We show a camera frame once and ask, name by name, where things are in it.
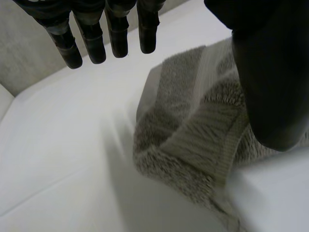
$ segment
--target black finger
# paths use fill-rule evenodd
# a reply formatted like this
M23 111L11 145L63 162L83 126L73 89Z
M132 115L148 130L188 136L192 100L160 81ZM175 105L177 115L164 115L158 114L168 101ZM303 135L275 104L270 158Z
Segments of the black finger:
M76 23L82 34L89 57L94 64L101 64L106 60L103 32L99 23L102 13L103 9L92 13L74 11Z
M83 59L77 48L75 38L72 35L69 19L53 26L45 27L49 36L54 41L59 53L67 66L71 69L77 69L83 64Z
M138 0L140 49L145 54L155 51L156 31L160 24L158 11L164 2L164 0Z
M76 69L82 65L82 57L69 27L68 5L59 0L14 1L47 30L67 66Z
M116 58L128 54L127 29L129 23L127 14L134 7L136 0L107 0L105 15L109 28L112 52Z
M103 63L106 60L106 53L99 20L105 7L105 0L70 0L69 2L91 61L94 64Z

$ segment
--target white surface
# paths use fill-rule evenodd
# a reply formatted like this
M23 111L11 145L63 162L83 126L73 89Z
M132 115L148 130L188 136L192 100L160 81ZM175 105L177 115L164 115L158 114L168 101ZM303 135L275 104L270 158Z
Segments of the white surface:
M17 96L0 125L1 232L222 232L208 211L132 164L135 112L149 70L230 35L191 0L161 17L157 50L63 69Z
M0 123L13 100L12 94L0 84Z
M309 149L234 171L231 199L251 232L309 231Z

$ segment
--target terry cloth towel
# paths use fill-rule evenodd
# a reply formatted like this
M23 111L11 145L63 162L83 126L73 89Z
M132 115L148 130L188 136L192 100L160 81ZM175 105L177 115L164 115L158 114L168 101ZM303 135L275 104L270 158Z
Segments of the terry cloth towel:
M298 146L307 146L308 137ZM150 71L137 111L136 168L212 210L228 231L246 231L225 197L231 168L276 153L250 128L231 39Z

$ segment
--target gray wall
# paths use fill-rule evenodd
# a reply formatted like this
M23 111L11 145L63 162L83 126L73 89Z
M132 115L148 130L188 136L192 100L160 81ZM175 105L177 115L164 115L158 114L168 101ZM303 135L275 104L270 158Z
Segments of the gray wall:
M167 0L164 13L187 0ZM136 8L129 16L129 30L138 26ZM78 27L71 15L70 25L82 56L87 55ZM105 15L101 18L104 42L109 43ZM45 29L12 0L0 0L0 84L14 96L65 67Z

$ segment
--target towel fold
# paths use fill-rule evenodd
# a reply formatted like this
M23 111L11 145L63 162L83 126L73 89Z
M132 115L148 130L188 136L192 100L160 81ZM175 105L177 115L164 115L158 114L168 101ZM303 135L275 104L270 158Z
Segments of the towel fold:
M150 71L134 135L137 170L212 210L230 232L246 231L225 197L230 170L277 154L256 140L244 100L231 39L198 47Z

